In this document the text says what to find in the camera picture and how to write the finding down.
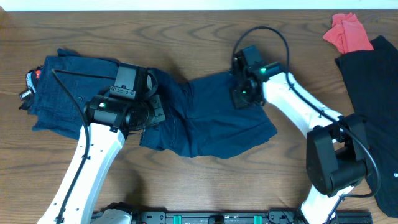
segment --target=black fabric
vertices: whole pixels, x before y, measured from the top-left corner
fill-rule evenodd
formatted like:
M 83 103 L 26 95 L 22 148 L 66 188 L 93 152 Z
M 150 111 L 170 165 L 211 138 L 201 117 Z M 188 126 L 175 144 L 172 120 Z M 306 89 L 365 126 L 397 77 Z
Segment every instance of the black fabric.
M 336 63 L 355 113 L 367 120 L 368 144 L 381 172 L 377 204 L 398 218 L 398 50 L 382 36 L 371 43 L 374 50 L 345 54 Z M 374 175 L 367 182 L 375 188 Z
M 78 139 L 82 123 L 72 102 L 59 87 L 51 69 L 116 77 L 119 62 L 107 58 L 87 58 L 69 50 L 47 56 L 34 104 L 29 113 L 37 115 L 34 131 L 49 129 Z M 179 84 L 168 73 L 155 69 L 166 121 L 147 128 L 141 146 L 170 149 L 180 156 L 212 155 L 227 159 L 265 143 L 276 134 L 260 106 L 245 110 L 233 108 L 229 87 L 234 80 L 228 72 Z M 59 79 L 71 92 L 82 110 L 105 86 L 114 80 L 59 73 Z

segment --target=red cloth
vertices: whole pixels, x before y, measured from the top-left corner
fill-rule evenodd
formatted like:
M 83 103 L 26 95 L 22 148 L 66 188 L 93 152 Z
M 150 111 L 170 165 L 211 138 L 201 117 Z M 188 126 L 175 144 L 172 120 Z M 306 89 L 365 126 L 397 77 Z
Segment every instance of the red cloth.
M 355 14 L 339 13 L 332 17 L 331 29 L 323 38 L 337 47 L 342 54 L 356 50 L 373 50 L 365 28 Z

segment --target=white wall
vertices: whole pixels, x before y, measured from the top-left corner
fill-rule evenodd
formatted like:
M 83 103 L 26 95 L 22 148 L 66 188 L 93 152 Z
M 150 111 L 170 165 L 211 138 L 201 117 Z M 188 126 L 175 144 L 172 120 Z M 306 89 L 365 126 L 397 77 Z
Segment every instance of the white wall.
M 6 11 L 398 9 L 398 0 L 0 0 Z

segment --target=blue cloth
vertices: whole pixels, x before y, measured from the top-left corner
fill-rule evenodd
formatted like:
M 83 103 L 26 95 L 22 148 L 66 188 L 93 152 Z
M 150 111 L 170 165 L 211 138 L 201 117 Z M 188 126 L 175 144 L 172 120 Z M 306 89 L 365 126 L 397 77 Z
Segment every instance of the blue cloth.
M 40 76 L 30 113 L 37 115 L 34 131 L 49 129 L 78 139 L 82 123 L 76 109 L 59 87 L 51 69 L 116 77 L 118 61 L 81 57 L 75 52 L 58 50 L 48 56 Z M 155 150 L 170 149 L 180 156 L 236 156 L 265 143 L 277 133 L 260 106 L 234 109 L 229 88 L 233 77 L 220 73 L 179 84 L 169 74 L 153 68 L 159 83 L 166 120 L 147 128 L 141 146 Z M 85 103 L 113 80 L 60 73 L 59 79 L 71 92 L 82 110 Z

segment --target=black cloth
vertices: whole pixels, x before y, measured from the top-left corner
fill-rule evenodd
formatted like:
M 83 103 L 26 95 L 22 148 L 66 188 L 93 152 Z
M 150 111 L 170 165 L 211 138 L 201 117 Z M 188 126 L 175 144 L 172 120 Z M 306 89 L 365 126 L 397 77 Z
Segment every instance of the black cloth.
M 58 50 L 58 57 L 47 56 L 34 104 L 29 108 L 29 113 L 38 117 L 32 129 L 49 129 L 74 139 L 80 135 L 82 122 L 51 69 L 116 77 L 118 65 L 117 60 L 82 57 L 63 49 Z M 228 72 L 179 84 L 169 74 L 153 69 L 167 119 L 145 130 L 141 146 L 170 149 L 186 157 L 212 155 L 227 159 L 267 142 L 277 133 L 262 107 L 233 108 L 228 90 L 234 79 Z M 58 77 L 81 110 L 104 86 L 114 84 L 114 80 L 61 72 Z
M 370 153 L 381 173 L 377 204 L 398 218 L 398 50 L 383 36 L 371 44 L 374 50 L 345 54 L 336 63 L 355 113 L 367 120 Z M 375 176 L 366 180 L 374 189 Z

